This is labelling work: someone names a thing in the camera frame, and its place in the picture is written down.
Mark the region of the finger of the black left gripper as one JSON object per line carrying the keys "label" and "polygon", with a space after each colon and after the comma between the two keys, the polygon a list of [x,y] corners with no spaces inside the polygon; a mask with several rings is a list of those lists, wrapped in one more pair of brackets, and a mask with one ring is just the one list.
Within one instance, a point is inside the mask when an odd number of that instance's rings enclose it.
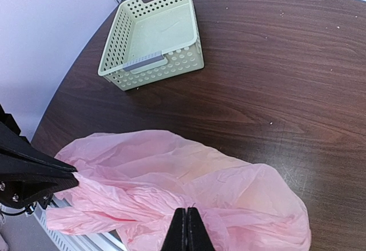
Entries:
{"label": "finger of the black left gripper", "polygon": [[54,167],[18,159],[1,159],[1,204],[23,208],[44,196],[78,186],[76,168]]}
{"label": "finger of the black left gripper", "polygon": [[1,153],[19,160],[48,166],[65,172],[76,172],[77,169],[33,148],[26,137],[12,131],[1,122]]}

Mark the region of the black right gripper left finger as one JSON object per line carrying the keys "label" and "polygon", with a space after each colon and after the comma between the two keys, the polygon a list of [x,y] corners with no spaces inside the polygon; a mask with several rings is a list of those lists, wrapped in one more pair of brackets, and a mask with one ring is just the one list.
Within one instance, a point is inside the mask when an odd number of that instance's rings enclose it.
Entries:
{"label": "black right gripper left finger", "polygon": [[177,208],[170,223],[161,251],[186,251],[187,217],[185,208]]}

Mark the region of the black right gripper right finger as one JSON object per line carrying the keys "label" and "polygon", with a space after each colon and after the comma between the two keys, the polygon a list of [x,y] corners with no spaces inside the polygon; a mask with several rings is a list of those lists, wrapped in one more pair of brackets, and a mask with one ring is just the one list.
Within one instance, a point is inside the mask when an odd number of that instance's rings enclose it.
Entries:
{"label": "black right gripper right finger", "polygon": [[197,208],[190,207],[186,213],[186,250],[215,251]]}

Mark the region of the pink plastic bag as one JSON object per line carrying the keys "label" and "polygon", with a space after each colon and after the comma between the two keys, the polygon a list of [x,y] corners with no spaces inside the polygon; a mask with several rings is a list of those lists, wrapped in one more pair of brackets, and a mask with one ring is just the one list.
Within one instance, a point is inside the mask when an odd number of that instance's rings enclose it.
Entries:
{"label": "pink plastic bag", "polygon": [[47,227],[115,230],[128,250],[160,250],[177,208],[198,209],[215,250],[308,250],[307,208],[278,171],[166,130],[94,133],[62,148],[79,184],[57,193]]}

